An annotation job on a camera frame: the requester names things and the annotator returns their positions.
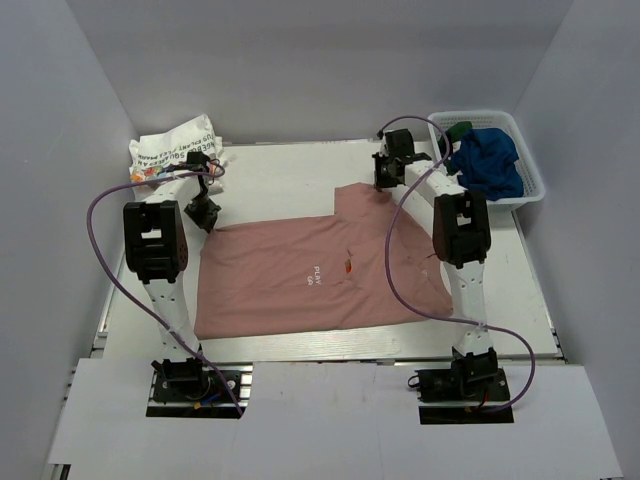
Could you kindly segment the white and green t shirt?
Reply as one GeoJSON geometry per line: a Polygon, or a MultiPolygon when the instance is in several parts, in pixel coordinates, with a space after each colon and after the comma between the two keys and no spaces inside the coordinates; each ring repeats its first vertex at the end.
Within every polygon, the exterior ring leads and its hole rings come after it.
{"type": "Polygon", "coordinates": [[[462,139],[466,135],[466,133],[473,128],[473,125],[470,121],[461,121],[457,122],[449,129],[445,131],[446,138],[450,143],[449,155],[445,156],[446,153],[446,141],[443,137],[438,140],[438,148],[441,154],[441,157],[445,160],[443,165],[446,169],[446,172],[449,176],[455,175],[457,170],[452,166],[451,159],[453,155],[460,149],[462,144],[462,139]]]}

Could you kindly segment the blue t shirt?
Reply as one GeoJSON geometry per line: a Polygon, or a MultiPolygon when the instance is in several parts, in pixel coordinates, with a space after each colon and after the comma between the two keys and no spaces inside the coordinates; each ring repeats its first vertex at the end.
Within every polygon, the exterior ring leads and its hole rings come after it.
{"type": "Polygon", "coordinates": [[[458,183],[487,200],[520,197],[523,181],[515,168],[519,159],[513,140],[499,128],[469,130],[451,159],[458,183]]]}

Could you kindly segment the pink printed t shirt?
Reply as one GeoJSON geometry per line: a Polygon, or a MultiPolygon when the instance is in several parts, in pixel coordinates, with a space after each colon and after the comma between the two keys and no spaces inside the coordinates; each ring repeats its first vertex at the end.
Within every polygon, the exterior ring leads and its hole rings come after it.
{"type": "Polygon", "coordinates": [[[420,320],[411,305],[450,316],[452,299],[425,229],[388,192],[334,191],[329,216],[219,228],[200,254],[194,331],[201,340],[354,329],[420,320]]]}

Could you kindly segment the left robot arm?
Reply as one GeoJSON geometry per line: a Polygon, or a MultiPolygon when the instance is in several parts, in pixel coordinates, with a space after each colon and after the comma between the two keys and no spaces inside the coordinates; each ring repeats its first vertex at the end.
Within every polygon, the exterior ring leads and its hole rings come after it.
{"type": "Polygon", "coordinates": [[[189,260],[184,221],[206,233],[214,229],[220,207],[210,198],[209,186],[218,165],[201,152],[190,152],[184,163],[168,167],[165,182],[149,197],[123,208],[127,267],[161,319],[161,340],[172,360],[200,350],[184,293],[189,260]]]}

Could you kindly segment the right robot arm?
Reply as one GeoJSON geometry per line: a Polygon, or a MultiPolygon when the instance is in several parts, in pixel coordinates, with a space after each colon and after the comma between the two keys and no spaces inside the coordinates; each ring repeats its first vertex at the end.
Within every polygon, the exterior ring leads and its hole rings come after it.
{"type": "Polygon", "coordinates": [[[453,314],[428,312],[408,303],[393,283],[390,265],[390,226],[384,246],[385,275],[392,293],[409,311],[422,317],[464,327],[452,347],[453,390],[472,399],[484,391],[484,368],[497,369],[497,355],[487,325],[484,295],[484,263],[491,246],[488,209],[484,195],[466,190],[440,170],[438,162],[415,151],[407,129],[379,131],[380,151],[374,158],[374,186],[378,189],[406,185],[402,201],[413,192],[433,208],[432,242],[449,280],[453,314]]]}

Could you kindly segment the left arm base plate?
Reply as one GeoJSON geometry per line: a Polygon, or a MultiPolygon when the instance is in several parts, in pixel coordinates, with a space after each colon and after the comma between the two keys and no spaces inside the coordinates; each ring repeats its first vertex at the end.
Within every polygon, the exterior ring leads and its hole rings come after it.
{"type": "Polygon", "coordinates": [[[154,370],[146,416],[174,419],[239,419],[248,405],[252,372],[248,368],[221,370],[224,380],[200,360],[153,361],[154,370]]]}

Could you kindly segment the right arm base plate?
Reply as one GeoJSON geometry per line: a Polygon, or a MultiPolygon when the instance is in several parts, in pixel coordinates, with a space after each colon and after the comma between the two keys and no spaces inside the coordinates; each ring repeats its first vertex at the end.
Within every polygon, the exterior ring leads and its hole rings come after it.
{"type": "Polygon", "coordinates": [[[417,393],[421,425],[491,425],[512,424],[513,410],[494,412],[511,399],[506,374],[502,368],[490,380],[468,386],[464,391],[449,369],[416,370],[407,380],[417,393]]]}

